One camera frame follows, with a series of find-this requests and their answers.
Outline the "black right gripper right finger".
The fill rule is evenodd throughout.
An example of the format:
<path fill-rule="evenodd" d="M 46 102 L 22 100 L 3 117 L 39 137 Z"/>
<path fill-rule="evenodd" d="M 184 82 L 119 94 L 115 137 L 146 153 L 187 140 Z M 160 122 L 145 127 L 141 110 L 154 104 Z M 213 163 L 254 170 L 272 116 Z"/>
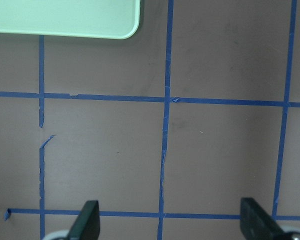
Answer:
<path fill-rule="evenodd" d="M 252 197 L 240 200 L 240 231 L 246 240 L 279 240 L 282 228 Z"/>

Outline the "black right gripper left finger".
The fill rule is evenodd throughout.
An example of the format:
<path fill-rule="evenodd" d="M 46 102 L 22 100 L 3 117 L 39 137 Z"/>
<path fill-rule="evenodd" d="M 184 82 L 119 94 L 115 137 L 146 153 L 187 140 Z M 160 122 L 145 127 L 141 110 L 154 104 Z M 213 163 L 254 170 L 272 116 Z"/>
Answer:
<path fill-rule="evenodd" d="M 98 200 L 88 200 L 70 228 L 68 240 L 97 240 L 100 236 L 100 211 Z"/>

